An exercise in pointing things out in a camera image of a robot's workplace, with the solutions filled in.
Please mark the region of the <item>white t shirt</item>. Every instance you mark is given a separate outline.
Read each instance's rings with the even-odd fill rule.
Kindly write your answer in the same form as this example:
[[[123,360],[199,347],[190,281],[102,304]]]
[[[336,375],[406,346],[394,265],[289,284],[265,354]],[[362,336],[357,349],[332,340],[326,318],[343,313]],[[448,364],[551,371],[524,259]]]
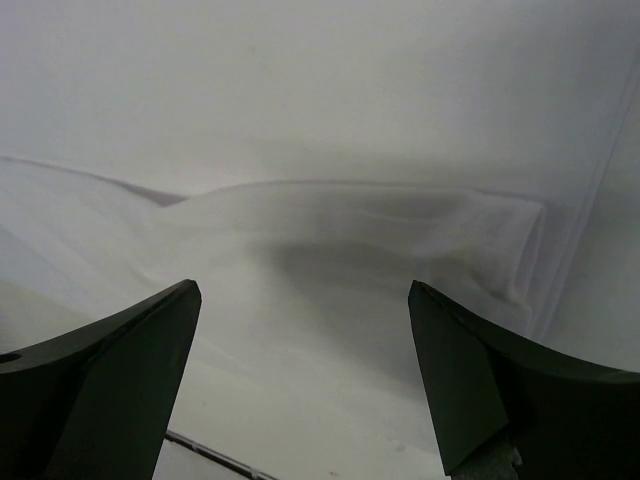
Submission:
[[[635,1],[5,1],[4,341],[189,278],[173,430],[439,476],[410,285],[542,333],[638,70]]]

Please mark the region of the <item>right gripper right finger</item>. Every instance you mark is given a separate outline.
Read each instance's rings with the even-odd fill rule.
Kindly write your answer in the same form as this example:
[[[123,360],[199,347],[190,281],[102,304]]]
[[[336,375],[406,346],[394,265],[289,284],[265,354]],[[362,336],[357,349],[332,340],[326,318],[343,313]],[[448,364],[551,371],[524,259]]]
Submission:
[[[448,477],[638,477],[637,373],[547,348],[422,282],[408,307]]]

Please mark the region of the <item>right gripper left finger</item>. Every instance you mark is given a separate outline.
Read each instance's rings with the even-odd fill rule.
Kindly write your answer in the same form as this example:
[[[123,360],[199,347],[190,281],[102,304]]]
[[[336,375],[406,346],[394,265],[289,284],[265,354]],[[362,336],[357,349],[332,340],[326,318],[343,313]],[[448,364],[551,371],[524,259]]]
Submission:
[[[202,297],[183,280],[1,356],[4,479],[150,479]]]

